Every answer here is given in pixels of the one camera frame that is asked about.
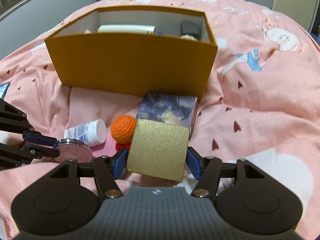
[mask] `bottle label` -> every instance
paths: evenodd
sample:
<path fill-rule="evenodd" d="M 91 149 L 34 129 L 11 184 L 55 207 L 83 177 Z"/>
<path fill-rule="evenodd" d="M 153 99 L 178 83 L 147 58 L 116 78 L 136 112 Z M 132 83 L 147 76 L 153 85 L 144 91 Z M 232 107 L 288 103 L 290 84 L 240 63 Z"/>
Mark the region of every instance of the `bottle label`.
<path fill-rule="evenodd" d="M 68 138 L 88 143 L 88 128 L 89 124 L 82 124 L 75 128 L 68 129 Z"/>

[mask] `pink bedspread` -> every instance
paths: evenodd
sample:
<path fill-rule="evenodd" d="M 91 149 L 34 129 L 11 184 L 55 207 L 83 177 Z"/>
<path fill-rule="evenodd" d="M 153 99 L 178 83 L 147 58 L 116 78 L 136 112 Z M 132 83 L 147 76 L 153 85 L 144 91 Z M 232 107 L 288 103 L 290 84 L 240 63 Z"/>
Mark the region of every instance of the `pink bedspread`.
<path fill-rule="evenodd" d="M 320 66 L 319 47 L 289 17 L 242 0 L 102 0 L 64 22 L 96 8 L 117 4 L 158 4 L 205 11 L 219 45 L 190 146 L 223 161 L 245 157 L 294 191 L 304 213 L 297 232 L 311 240 L 320 233 Z M 67 127 L 97 118 L 107 125 L 120 114 L 133 116 L 141 98 L 62 86 L 44 38 L 52 30 L 0 61 L 0 84 L 10 81 L 5 100 L 28 114 L 44 135 L 61 138 Z M 108 46 L 97 48 L 101 64 Z M 9 135 L 7 141 L 14 144 Z M 114 144 L 109 141 L 110 151 Z M 37 163 L 0 172 L 0 216 L 9 238 L 18 230 L 10 214 L 15 195 L 55 167 Z M 132 174 L 118 181 L 171 186 L 171 182 Z M 228 181 L 221 186 L 227 187 Z M 82 184 L 95 190 L 93 180 Z M 179 186 L 195 184 L 188 170 Z"/>

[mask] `round transparent container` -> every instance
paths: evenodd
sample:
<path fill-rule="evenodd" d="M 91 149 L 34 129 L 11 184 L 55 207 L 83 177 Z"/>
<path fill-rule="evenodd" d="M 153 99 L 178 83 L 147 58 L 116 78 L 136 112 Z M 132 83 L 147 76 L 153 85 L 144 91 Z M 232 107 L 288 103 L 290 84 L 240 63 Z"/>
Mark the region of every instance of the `round transparent container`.
<path fill-rule="evenodd" d="M 61 139 L 58 140 L 53 146 L 60 152 L 60 156 L 55 158 L 59 163 L 67 159 L 76 158 L 79 163 L 88 163 L 92 161 L 92 150 L 82 141 L 76 139 Z"/>

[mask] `white bottle cap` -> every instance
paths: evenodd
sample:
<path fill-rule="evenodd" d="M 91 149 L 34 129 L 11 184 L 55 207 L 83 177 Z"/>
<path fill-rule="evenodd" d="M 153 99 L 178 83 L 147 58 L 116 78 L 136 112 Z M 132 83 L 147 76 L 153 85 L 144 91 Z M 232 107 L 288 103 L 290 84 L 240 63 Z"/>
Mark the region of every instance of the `white bottle cap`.
<path fill-rule="evenodd" d="M 107 138 L 107 127 L 102 119 L 89 123 L 88 126 L 88 145 L 95 146 L 104 143 Z"/>

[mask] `red yarn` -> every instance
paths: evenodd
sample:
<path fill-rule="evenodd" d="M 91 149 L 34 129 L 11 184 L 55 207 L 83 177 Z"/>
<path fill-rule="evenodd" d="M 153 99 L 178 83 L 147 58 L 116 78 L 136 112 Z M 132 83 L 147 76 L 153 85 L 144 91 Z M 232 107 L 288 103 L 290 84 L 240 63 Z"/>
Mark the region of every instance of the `red yarn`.
<path fill-rule="evenodd" d="M 119 151 L 122 148 L 127 148 L 128 150 L 130 150 L 130 146 L 131 143 L 126 143 L 126 144 L 120 144 L 120 143 L 116 143 L 116 150 Z"/>

